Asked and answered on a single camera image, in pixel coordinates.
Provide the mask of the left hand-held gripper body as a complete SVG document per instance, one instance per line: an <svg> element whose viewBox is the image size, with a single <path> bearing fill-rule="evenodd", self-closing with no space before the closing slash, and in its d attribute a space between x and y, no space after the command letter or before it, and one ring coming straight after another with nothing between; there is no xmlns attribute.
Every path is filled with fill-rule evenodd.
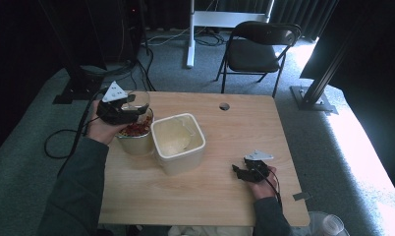
<svg viewBox="0 0 395 236"><path fill-rule="evenodd" d="M122 108L127 103L127 98L128 93L116 82L112 82L97 105L96 115L111 125L132 123L133 115Z"/></svg>

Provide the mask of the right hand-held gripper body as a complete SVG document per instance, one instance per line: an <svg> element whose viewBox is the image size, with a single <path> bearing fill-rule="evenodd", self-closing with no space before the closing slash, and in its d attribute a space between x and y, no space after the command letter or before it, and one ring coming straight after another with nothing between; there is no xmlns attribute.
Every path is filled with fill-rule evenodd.
<svg viewBox="0 0 395 236"><path fill-rule="evenodd" d="M253 183L258 183L264 180L269 175L269 169L265 160L273 159L273 155L265 153L261 150L254 150L252 153L244 157L244 163L247 167L248 173L245 180Z"/></svg>

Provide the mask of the glass jar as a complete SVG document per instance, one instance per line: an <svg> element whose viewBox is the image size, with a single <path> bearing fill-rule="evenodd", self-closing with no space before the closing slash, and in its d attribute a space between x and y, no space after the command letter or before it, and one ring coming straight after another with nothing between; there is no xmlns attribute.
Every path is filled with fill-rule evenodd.
<svg viewBox="0 0 395 236"><path fill-rule="evenodd" d="M153 111L150 108L148 108L147 111L139 117L137 122L141 121L147 116L151 117L153 122ZM122 149L130 155L144 155L150 153L153 150L151 125L150 131L146 135L139 137L126 137L118 133L116 138L121 144Z"/></svg>

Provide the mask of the white square bin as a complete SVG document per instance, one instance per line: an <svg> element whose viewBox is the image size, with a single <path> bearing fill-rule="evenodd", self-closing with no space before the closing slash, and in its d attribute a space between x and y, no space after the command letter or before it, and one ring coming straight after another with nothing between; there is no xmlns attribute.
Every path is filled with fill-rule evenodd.
<svg viewBox="0 0 395 236"><path fill-rule="evenodd" d="M191 116L196 132L192 142L186 147L175 133L174 118L182 115ZM167 175L184 173L200 165L206 139L193 114L183 113L154 121L151 133L156 149L155 157Z"/></svg>

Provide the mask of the person's right hand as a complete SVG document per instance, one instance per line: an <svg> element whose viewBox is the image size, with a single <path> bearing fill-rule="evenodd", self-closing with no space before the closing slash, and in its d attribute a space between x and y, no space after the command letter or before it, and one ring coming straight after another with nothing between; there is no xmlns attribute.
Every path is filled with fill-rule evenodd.
<svg viewBox="0 0 395 236"><path fill-rule="evenodd" d="M269 166L269 170L270 173L266 180L258 183L248 184L256 200L261 200L264 198L274 198L276 196L277 182L274 177L276 168L273 166Z"/></svg>

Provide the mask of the person's left hand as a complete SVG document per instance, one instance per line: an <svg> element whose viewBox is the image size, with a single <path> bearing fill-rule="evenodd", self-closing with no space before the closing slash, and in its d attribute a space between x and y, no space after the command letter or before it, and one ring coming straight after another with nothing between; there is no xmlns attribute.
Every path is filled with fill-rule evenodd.
<svg viewBox="0 0 395 236"><path fill-rule="evenodd" d="M98 100L92 103L91 118L87 125L86 136L97 142L109 145L115 135L125 128L126 125L109 125L102 121L96 114L98 103Z"/></svg>

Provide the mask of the pile of red dried berries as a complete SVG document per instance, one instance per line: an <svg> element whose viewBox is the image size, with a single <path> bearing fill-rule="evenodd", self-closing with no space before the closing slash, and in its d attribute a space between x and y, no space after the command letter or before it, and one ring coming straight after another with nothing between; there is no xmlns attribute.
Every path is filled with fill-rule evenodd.
<svg viewBox="0 0 395 236"><path fill-rule="evenodd" d="M119 134L126 137L139 137L146 135L150 131L152 118L147 116L141 121L129 124L126 128L122 129Z"/></svg>

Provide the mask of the black metal stand with base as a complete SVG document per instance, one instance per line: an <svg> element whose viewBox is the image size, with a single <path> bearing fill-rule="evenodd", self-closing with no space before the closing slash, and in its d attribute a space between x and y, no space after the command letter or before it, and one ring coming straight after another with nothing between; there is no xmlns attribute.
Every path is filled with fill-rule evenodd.
<svg viewBox="0 0 395 236"><path fill-rule="evenodd" d="M353 47L361 24L356 19L348 24L336 24L334 28L327 26L301 74L302 79L312 79L311 85L291 86L300 110L336 112L323 93Z"/></svg>
<svg viewBox="0 0 395 236"><path fill-rule="evenodd" d="M70 79L55 103L88 100L102 79L89 76L82 65L105 68L88 0L36 0L44 30Z"/></svg>

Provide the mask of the black computer tower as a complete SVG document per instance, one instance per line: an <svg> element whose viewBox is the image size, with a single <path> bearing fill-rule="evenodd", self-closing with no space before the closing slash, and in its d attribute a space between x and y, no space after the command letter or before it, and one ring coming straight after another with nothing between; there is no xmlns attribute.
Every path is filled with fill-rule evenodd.
<svg viewBox="0 0 395 236"><path fill-rule="evenodd" d="M142 38L141 0L121 0L124 60L136 61Z"/></svg>

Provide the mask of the clear plastic cup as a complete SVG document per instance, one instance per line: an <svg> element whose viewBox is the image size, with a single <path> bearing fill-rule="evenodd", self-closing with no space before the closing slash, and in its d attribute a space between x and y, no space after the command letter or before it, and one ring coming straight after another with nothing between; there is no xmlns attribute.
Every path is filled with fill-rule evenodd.
<svg viewBox="0 0 395 236"><path fill-rule="evenodd" d="M322 236L337 236L345 229L343 221L334 214L326 215L321 223Z"/></svg>

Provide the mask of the black folding chair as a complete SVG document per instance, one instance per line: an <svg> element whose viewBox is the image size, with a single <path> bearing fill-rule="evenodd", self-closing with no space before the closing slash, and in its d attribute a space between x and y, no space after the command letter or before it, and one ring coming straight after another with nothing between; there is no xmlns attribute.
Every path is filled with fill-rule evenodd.
<svg viewBox="0 0 395 236"><path fill-rule="evenodd" d="M227 41L216 81L222 78L225 92L228 75L260 75L260 83L268 74L276 73L272 96L275 96L287 52L302 35L296 24L271 24L246 21L236 25Z"/></svg>

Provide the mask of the white desk frame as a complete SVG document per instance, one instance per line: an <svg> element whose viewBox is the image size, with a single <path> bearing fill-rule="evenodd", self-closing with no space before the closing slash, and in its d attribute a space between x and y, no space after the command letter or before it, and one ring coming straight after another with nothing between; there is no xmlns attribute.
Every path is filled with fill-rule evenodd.
<svg viewBox="0 0 395 236"><path fill-rule="evenodd" d="M195 9L195 0L190 0L190 36L186 66L192 68L195 64L195 27L234 28L245 21L258 21L268 23L275 0L269 0L264 13L218 12L198 11Z"/></svg>

